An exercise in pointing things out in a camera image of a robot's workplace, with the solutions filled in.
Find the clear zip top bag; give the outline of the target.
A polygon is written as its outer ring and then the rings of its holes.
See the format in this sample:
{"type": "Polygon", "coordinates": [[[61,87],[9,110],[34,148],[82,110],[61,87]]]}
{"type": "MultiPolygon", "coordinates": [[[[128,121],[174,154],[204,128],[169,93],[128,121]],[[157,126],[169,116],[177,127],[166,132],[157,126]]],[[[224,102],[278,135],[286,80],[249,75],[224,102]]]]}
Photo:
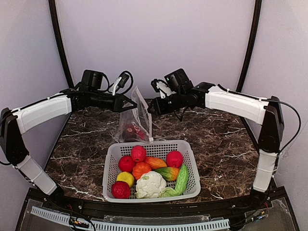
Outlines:
{"type": "Polygon", "coordinates": [[[134,124],[141,127],[145,134],[144,140],[138,139],[134,142],[152,143],[154,141],[152,137],[152,115],[148,113],[148,104],[138,87],[135,87],[131,92],[131,99],[137,103],[137,108],[120,113],[117,140],[118,142],[124,142],[122,131],[125,125],[134,124]]]}

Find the red chili pepper toy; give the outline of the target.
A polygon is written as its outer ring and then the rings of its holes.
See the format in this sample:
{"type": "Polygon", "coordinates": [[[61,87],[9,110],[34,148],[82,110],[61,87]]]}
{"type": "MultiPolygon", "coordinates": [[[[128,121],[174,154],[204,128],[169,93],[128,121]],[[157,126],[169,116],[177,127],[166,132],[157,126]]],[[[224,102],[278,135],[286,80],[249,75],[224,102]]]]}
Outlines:
{"type": "Polygon", "coordinates": [[[134,137],[136,139],[144,140],[145,134],[142,128],[134,124],[132,124],[131,126],[132,126],[132,134],[134,135],[134,137]]]}

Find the white cauliflower toy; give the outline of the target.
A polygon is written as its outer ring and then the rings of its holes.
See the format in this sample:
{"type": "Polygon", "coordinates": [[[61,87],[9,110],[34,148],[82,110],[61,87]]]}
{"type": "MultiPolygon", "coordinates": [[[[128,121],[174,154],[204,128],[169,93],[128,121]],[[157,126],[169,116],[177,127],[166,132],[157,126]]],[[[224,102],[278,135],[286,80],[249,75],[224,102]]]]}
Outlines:
{"type": "Polygon", "coordinates": [[[161,174],[150,171],[143,174],[136,183],[135,196],[138,199],[164,198],[178,196],[179,193],[167,186],[161,174]]]}

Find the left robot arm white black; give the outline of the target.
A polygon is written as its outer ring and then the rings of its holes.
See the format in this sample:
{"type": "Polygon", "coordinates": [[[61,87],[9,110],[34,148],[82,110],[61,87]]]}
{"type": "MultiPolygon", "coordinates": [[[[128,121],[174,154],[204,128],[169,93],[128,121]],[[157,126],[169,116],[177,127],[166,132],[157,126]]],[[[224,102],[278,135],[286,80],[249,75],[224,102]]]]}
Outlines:
{"type": "Polygon", "coordinates": [[[103,72],[85,70],[82,80],[71,88],[50,97],[15,109],[4,108],[0,113],[0,147],[5,155],[4,165],[13,166],[23,177],[49,197],[63,195],[61,186],[44,170],[56,134],[64,128],[64,121],[74,112],[87,107],[121,113],[137,104],[120,93],[128,81],[134,82],[129,71],[123,71],[115,82],[107,80],[103,72]]]}

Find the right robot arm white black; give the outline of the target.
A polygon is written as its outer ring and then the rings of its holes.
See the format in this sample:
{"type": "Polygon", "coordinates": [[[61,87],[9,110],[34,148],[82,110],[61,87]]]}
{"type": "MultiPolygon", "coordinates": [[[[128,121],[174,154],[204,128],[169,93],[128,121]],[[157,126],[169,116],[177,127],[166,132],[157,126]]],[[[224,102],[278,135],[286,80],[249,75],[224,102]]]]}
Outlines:
{"type": "Polygon", "coordinates": [[[152,99],[148,112],[160,116],[179,109],[202,108],[223,111],[239,117],[245,127],[250,120],[261,125],[255,147],[258,152],[257,172],[246,207],[257,209],[269,197],[270,182],[278,168],[284,120],[281,101],[245,95],[220,84],[201,82],[194,85],[181,68],[164,77],[154,79],[151,86],[160,95],[152,99]]]}

